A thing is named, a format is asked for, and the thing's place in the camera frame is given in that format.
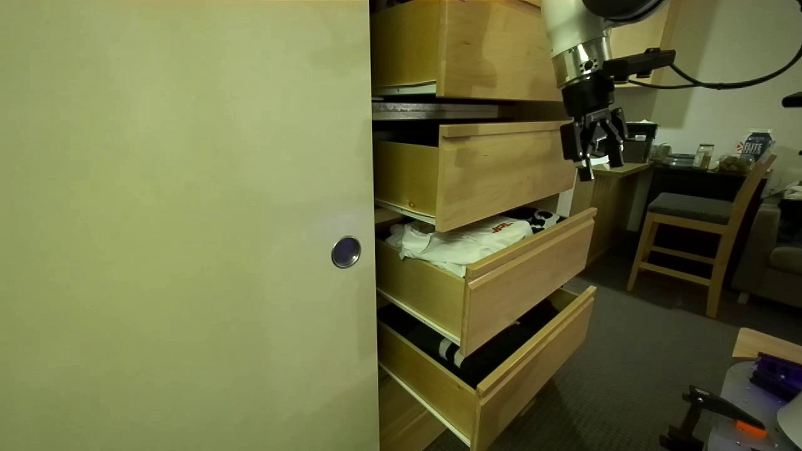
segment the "white wall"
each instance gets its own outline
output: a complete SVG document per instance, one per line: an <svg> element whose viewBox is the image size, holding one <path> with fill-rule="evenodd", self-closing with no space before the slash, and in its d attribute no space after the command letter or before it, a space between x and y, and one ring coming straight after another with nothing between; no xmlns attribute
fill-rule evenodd
<svg viewBox="0 0 802 451"><path fill-rule="evenodd" d="M699 80L745 80L785 64L802 44L798 0L668 0L671 18L665 48L676 50L676 64ZM658 83L681 83L661 69ZM626 117L654 117L658 142L674 152L695 152L714 142L718 152L752 129L769 129L780 156L773 186L802 181L802 109L780 100L802 90L802 62L782 77L745 90L623 90Z"/></svg>

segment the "black cable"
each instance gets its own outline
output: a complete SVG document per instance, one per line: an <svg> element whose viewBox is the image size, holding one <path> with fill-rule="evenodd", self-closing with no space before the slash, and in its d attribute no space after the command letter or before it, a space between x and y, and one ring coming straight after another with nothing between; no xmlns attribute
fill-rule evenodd
<svg viewBox="0 0 802 451"><path fill-rule="evenodd" d="M674 62L670 64L681 80L686 80L686 85L653 85L653 83L639 83L639 80L626 80L631 85L641 85L641 87L653 87L653 90L686 90L686 87L709 87L709 90L740 90L740 87L750 87L750 85L759 85L759 83L768 83L773 77L780 77L782 72L787 72L789 68L794 68L798 62L802 60L802 44L798 50L798 55L785 62L782 68L777 68L775 72L768 72L762 77L750 77L750 80L737 80L737 83L704 83L704 80L698 80L693 77L689 72L684 72L681 68L676 68Z"/></svg>

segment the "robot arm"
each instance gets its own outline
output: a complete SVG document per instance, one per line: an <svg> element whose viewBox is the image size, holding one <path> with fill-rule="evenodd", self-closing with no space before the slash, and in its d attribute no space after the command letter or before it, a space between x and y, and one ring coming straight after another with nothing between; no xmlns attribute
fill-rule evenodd
<svg viewBox="0 0 802 451"><path fill-rule="evenodd" d="M544 0L551 60L566 112L566 156L579 159L579 176L592 177L592 156L607 152L609 164L625 163L626 123L614 105L614 80L645 75L674 62L674 53L650 50L638 57L609 57L607 27L638 23L661 0Z"/></svg>

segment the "wooden drawer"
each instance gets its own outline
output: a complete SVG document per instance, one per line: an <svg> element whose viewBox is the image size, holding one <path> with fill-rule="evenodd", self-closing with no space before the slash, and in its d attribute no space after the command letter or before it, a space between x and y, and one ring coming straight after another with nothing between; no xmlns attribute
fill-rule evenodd
<svg viewBox="0 0 802 451"><path fill-rule="evenodd" d="M559 316L497 366L476 387L384 322L378 330L378 360L466 445L488 449L587 336L595 288L587 288L577 298L556 292L554 300L564 306Z"/></svg>
<svg viewBox="0 0 802 451"><path fill-rule="evenodd" d="M373 14L384 95L561 100L529 0L398 0Z"/></svg>
<svg viewBox="0 0 802 451"><path fill-rule="evenodd" d="M382 451L421 451L446 431L446 426L386 371L378 371L378 417Z"/></svg>
<svg viewBox="0 0 802 451"><path fill-rule="evenodd" d="M493 253L460 277L378 243L378 292L468 355L587 266L597 211Z"/></svg>
<svg viewBox="0 0 802 451"><path fill-rule="evenodd" d="M417 128L378 141L377 201L453 231L575 187L561 123Z"/></svg>

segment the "floor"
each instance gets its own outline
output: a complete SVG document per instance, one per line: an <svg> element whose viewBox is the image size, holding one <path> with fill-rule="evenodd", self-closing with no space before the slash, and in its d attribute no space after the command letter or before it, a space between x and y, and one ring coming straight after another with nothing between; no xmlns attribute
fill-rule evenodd
<svg viewBox="0 0 802 451"><path fill-rule="evenodd" d="M802 311L769 300L737 303L727 290L718 320L704 288L645 276L626 292L635 243L590 266L571 286L600 286L587 342L497 441L497 451L650 451L686 412L689 386L718 391L740 325L802 341ZM701 415L698 435L711 420ZM428 451L465 451L445 434Z"/></svg>

